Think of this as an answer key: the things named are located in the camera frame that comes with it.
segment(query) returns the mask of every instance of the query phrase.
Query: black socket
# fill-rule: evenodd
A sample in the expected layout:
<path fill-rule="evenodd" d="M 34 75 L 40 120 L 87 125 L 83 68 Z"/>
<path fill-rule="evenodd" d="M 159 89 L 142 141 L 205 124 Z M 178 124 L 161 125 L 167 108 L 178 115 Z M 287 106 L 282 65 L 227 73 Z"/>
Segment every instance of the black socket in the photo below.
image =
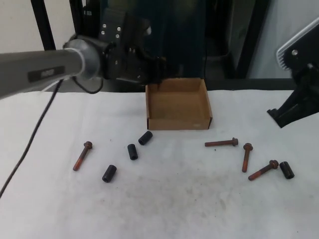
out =
<path fill-rule="evenodd" d="M 106 183 L 111 182 L 115 172 L 116 172 L 116 167 L 114 165 L 110 165 L 108 169 L 106 170 L 105 174 L 103 175 L 102 180 Z"/>
<path fill-rule="evenodd" d="M 293 171 L 291 170 L 291 167 L 289 166 L 288 162 L 282 162 L 279 164 L 281 171 L 283 172 L 285 178 L 292 179 L 295 175 Z"/>
<path fill-rule="evenodd" d="M 136 160 L 139 158 L 138 153 L 135 148 L 135 144 L 128 145 L 129 155 L 131 160 Z"/>
<path fill-rule="evenodd" d="M 147 142 L 149 142 L 149 140 L 153 137 L 152 132 L 147 131 L 145 134 L 143 134 L 142 137 L 140 137 L 139 139 L 139 143 L 140 145 L 145 145 L 147 144 Z"/>

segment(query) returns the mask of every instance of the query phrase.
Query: rusty bolt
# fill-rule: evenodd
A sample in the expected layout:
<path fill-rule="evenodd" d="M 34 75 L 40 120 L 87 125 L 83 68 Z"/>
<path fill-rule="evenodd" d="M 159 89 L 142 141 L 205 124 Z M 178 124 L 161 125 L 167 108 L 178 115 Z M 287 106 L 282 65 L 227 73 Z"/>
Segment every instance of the rusty bolt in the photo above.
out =
<path fill-rule="evenodd" d="M 237 138 L 233 138 L 232 140 L 205 143 L 205 147 L 222 146 L 222 145 L 236 146 L 236 145 L 238 145 L 238 139 Z"/>
<path fill-rule="evenodd" d="M 79 168 L 80 168 L 80 166 L 81 166 L 81 164 L 82 164 L 87 152 L 89 151 L 89 149 L 92 148 L 92 146 L 93 145 L 92 145 L 92 143 L 90 141 L 87 141 L 87 142 L 84 143 L 84 149 L 83 149 L 79 159 L 74 164 L 74 167 L 73 167 L 74 171 L 78 171 L 79 170 Z"/>
<path fill-rule="evenodd" d="M 244 145 L 244 150 L 245 150 L 245 156 L 244 156 L 244 162 L 243 162 L 243 168 L 242 168 L 242 172 L 246 173 L 247 172 L 247 168 L 248 168 L 248 160 L 249 160 L 249 153 L 250 151 L 253 150 L 253 146 L 251 145 L 251 143 L 247 143 Z"/>
<path fill-rule="evenodd" d="M 270 160 L 269 164 L 266 167 L 263 167 L 262 169 L 260 169 L 259 171 L 257 171 L 256 173 L 250 175 L 248 177 L 248 179 L 250 181 L 255 180 L 256 178 L 260 177 L 262 174 L 268 172 L 271 169 L 277 169 L 278 168 L 279 163 L 276 160 Z"/>

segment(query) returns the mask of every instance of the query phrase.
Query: cardboard box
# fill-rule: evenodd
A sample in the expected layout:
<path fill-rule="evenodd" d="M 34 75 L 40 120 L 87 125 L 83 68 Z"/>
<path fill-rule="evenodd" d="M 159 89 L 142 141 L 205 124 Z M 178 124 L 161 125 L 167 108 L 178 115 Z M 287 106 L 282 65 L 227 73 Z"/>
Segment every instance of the cardboard box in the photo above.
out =
<path fill-rule="evenodd" d="M 206 85 L 199 78 L 146 86 L 146 107 L 150 130 L 209 129 L 212 120 Z"/>

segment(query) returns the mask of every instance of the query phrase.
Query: black mount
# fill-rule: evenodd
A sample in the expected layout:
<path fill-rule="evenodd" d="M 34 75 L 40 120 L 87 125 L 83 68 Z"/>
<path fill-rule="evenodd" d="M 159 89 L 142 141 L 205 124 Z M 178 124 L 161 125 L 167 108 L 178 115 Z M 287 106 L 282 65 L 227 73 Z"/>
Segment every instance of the black mount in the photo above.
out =
<path fill-rule="evenodd" d="M 319 69 L 309 64 L 293 79 L 298 84 L 294 92 L 278 110 L 267 111 L 280 128 L 319 112 Z"/>

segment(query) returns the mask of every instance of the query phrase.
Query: wire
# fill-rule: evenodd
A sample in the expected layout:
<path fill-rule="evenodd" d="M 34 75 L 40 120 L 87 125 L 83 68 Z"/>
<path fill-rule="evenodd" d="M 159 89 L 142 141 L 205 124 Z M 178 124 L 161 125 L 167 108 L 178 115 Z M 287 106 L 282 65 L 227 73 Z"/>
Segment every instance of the wire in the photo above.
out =
<path fill-rule="evenodd" d="M 95 91 L 89 91 L 88 89 L 86 89 L 84 86 L 82 86 L 82 85 L 77 81 L 77 79 L 76 79 L 75 76 L 72 77 L 72 80 L 73 80 L 74 83 L 75 83 L 78 87 L 80 87 L 83 91 L 85 91 L 86 93 L 89 93 L 89 94 L 91 94 L 91 95 L 94 95 L 94 94 L 96 94 L 96 93 L 99 93 L 99 92 L 101 91 L 101 89 L 103 88 L 103 82 L 104 82 L 103 78 L 101 78 L 101 85 L 100 85 L 100 87 L 99 87 L 97 90 L 95 90 Z"/>
<path fill-rule="evenodd" d="M 30 140 L 29 140 L 29 142 L 28 142 L 28 144 L 27 144 L 27 146 L 26 146 L 26 148 L 25 148 L 25 150 L 24 150 L 24 152 L 23 152 L 23 154 L 22 154 L 22 156 L 21 156 L 19 162 L 16 164 L 16 166 L 15 166 L 14 169 L 13 169 L 13 171 L 11 172 L 11 174 L 10 174 L 9 177 L 7 178 L 6 182 L 4 183 L 3 187 L 1 188 L 1 191 L 0 191 L 0 199 L 1 199 L 1 197 L 2 197 L 2 195 L 3 195 L 3 193 L 4 193 L 4 191 L 5 191 L 5 189 L 7 188 L 8 184 L 10 183 L 12 177 L 14 176 L 15 172 L 17 171 L 17 169 L 19 168 L 19 166 L 21 165 L 21 163 L 24 161 L 24 158 L 26 157 L 26 154 L 29 152 L 29 149 L 30 149 L 31 144 L 32 144 L 32 142 L 33 142 L 33 140 L 34 140 L 34 137 L 35 137 L 35 135 L 36 135 L 36 133 L 37 133 L 37 131 L 38 131 L 38 129 L 39 129 L 39 127 L 40 127 L 40 125 L 41 125 L 41 123 L 42 123 L 42 121 L 43 121 L 45 115 L 46 115 L 46 113 L 48 112 L 48 110 L 49 110 L 49 108 L 50 108 L 50 106 L 51 106 L 51 104 L 52 104 L 52 102 L 53 102 L 53 100 L 54 100 L 54 98 L 55 98 L 55 96 L 56 96 L 56 93 L 59 91 L 62 82 L 63 82 L 63 80 L 60 80 L 59 83 L 56 85 L 56 87 L 55 87 L 55 89 L 54 89 L 54 92 L 52 93 L 52 96 L 51 96 L 51 98 L 50 98 L 48 104 L 47 104 L 46 107 L 44 108 L 44 111 L 42 112 L 42 114 L 41 114 L 41 116 L 40 116 L 38 122 L 36 123 L 36 126 L 35 126 L 35 128 L 34 128 L 34 130 L 33 130 L 32 135 L 31 135 L 31 138 L 30 138 Z"/>

